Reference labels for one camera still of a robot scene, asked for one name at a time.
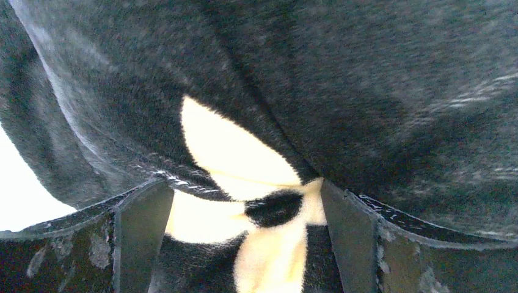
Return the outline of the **black pillowcase with beige flowers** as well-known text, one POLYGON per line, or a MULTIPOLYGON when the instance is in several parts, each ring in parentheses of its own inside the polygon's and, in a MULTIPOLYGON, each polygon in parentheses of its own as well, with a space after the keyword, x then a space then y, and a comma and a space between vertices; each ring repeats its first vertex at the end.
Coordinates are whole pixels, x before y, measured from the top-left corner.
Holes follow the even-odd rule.
POLYGON ((167 183, 147 292, 345 292, 325 181, 517 242, 517 2, 2 1, 1 126, 77 211, 167 183))

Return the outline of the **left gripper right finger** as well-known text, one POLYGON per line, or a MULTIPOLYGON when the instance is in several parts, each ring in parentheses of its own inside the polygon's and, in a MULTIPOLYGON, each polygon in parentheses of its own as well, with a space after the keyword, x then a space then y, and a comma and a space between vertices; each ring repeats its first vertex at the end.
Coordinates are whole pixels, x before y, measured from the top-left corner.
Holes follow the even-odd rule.
POLYGON ((517 242, 426 222, 323 182, 345 292, 516 292, 517 242))

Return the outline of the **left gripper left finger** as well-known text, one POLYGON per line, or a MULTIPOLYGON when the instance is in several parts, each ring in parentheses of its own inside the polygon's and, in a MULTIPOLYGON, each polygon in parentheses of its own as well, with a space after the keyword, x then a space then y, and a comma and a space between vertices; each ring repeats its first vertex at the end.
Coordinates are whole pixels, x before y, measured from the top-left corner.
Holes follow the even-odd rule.
POLYGON ((64 217, 1 232, 2 292, 147 292, 173 190, 151 179, 64 217))

